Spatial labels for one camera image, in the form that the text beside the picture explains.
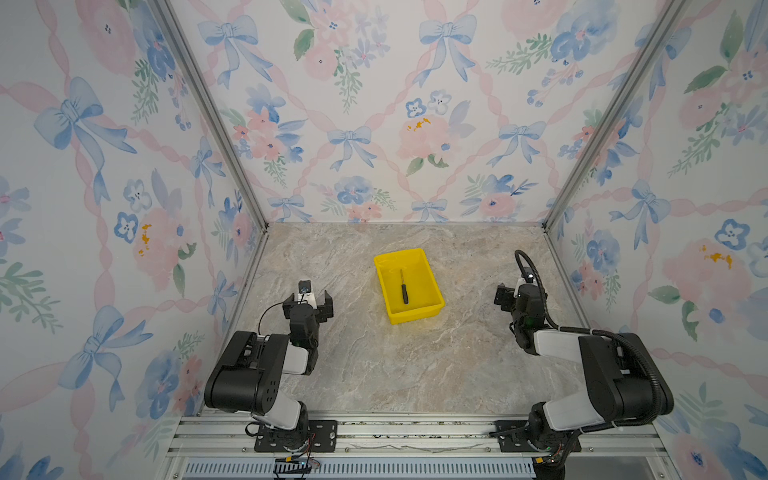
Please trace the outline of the right aluminium corner post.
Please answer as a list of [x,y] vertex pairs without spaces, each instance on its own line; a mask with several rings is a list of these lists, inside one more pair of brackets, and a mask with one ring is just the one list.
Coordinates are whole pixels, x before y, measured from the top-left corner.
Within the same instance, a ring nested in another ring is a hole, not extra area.
[[583,154],[567,177],[562,190],[556,196],[554,206],[543,220],[542,228],[545,233],[549,234],[554,231],[559,219],[565,216],[564,212],[569,201],[591,169],[591,165],[607,143],[625,110],[629,107],[640,83],[651,72],[654,62],[679,24],[680,16],[685,12],[688,4],[689,1],[685,0],[665,1],[662,4],[659,16],[652,23],[644,45],[639,48],[626,72],[624,81],[608,104],[593,139],[587,143]]

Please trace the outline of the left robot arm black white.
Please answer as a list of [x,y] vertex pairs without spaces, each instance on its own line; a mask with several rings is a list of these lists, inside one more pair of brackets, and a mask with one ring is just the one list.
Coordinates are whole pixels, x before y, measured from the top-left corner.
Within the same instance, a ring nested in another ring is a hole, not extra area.
[[280,391],[285,375],[308,376],[319,358],[319,326],[334,316],[332,296],[320,300],[305,281],[278,304],[289,321],[287,334],[239,330],[219,357],[204,389],[204,404],[228,413],[246,412],[258,426],[257,451],[300,451],[310,446],[304,403]]

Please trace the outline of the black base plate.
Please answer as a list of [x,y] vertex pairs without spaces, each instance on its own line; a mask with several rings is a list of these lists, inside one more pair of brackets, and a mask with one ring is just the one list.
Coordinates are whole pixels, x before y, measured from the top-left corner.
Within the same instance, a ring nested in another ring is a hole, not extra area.
[[257,453],[299,454],[333,453],[338,439],[338,422],[336,420],[308,420],[300,422],[296,429],[282,430],[259,425],[253,433],[252,422],[246,427],[246,432],[254,438],[254,451]]
[[546,424],[531,426],[527,420],[496,420],[494,427],[490,436],[498,441],[500,450],[505,453],[527,452],[544,456],[562,453],[570,436],[569,432],[554,431]]

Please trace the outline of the aluminium mounting rail frame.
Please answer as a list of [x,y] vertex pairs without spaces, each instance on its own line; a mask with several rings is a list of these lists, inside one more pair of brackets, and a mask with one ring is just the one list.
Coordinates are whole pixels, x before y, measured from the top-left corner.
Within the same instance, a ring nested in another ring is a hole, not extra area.
[[256,449],[243,414],[183,418],[158,479],[550,479],[540,453],[492,431],[523,423],[488,414],[313,412],[313,443],[296,453]]

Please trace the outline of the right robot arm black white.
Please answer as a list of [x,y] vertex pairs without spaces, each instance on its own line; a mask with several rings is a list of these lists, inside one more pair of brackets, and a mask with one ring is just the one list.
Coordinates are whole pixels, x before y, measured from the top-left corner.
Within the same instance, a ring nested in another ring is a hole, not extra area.
[[510,330],[524,352],[579,365],[585,383],[575,394],[534,404],[525,422],[495,422],[489,435],[502,450],[537,452],[536,465],[560,468],[582,435],[648,425],[674,409],[673,393],[638,335],[549,325],[546,292],[536,283],[500,284],[494,304],[511,314]]

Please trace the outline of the black screwdriver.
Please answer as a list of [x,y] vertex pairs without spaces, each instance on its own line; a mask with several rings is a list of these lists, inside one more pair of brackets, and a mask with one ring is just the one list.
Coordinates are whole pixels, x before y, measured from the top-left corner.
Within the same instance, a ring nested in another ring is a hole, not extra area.
[[402,296],[402,302],[404,305],[409,305],[409,293],[408,293],[408,287],[407,282],[405,279],[405,272],[404,269],[400,269],[400,286],[401,286],[401,296]]

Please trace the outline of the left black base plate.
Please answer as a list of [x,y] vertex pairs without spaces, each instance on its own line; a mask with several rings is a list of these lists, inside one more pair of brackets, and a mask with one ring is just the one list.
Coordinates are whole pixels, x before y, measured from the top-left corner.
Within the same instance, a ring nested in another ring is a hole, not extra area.
[[336,420],[308,420],[300,422],[296,429],[282,430],[259,425],[253,433],[252,422],[246,427],[246,432],[254,438],[254,451],[257,453],[299,454],[333,453],[338,439],[338,422]]

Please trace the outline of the yellow plastic bin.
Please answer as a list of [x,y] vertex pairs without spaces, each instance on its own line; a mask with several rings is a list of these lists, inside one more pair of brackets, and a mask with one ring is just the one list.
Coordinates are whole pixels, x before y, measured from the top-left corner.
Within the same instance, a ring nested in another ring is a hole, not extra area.
[[[374,258],[374,265],[392,325],[435,317],[445,307],[445,300],[423,249],[381,254]],[[405,272],[409,305],[402,302],[401,268]]]

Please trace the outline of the aluminium corner post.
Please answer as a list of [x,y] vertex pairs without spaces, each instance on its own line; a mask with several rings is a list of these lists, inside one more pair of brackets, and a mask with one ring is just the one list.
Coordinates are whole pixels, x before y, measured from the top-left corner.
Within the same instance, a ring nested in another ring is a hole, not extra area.
[[256,220],[259,232],[266,234],[268,223],[262,209],[258,205],[254,190],[249,183],[247,172],[235,152],[231,139],[225,132],[224,122],[216,108],[213,96],[206,85],[203,72],[188,44],[171,2],[149,0],[148,4],[152,13],[158,17],[160,29],[167,39],[171,52],[180,64],[180,69],[187,79],[190,91],[201,110],[202,117],[207,122],[212,136],[223,154],[224,161],[235,178],[236,186],[244,197],[246,207]]
[[626,72],[624,81],[608,104],[593,139],[587,143],[583,154],[567,177],[562,190],[556,196],[554,206],[543,220],[542,228],[545,233],[549,234],[554,231],[559,219],[565,216],[564,212],[569,201],[591,169],[591,165],[607,143],[625,110],[629,107],[640,83],[651,72],[654,62],[679,24],[680,16],[685,12],[688,4],[689,1],[685,0],[665,1],[662,4],[659,16],[652,23],[644,45],[639,48]]

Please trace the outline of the left aluminium corner post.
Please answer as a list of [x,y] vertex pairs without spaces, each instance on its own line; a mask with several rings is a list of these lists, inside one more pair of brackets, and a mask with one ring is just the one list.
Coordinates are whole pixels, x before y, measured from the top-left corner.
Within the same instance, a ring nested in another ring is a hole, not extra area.
[[180,69],[187,79],[190,91],[201,110],[202,117],[207,122],[212,136],[223,154],[224,161],[235,178],[236,186],[244,197],[246,207],[256,220],[259,232],[266,234],[268,223],[262,209],[258,205],[254,190],[249,183],[247,172],[235,152],[231,139],[225,132],[224,122],[216,108],[213,96],[206,85],[203,72],[188,44],[171,2],[149,0],[148,4],[152,13],[158,17],[160,29],[167,39],[171,52],[180,64]]

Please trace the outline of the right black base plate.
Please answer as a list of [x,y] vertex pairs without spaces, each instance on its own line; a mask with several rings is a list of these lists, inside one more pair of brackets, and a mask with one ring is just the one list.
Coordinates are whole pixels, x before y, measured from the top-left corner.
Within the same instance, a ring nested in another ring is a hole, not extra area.
[[527,452],[544,456],[562,453],[570,436],[569,432],[554,431],[546,424],[531,426],[527,420],[496,420],[494,427],[490,436],[498,441],[500,450],[505,453]]

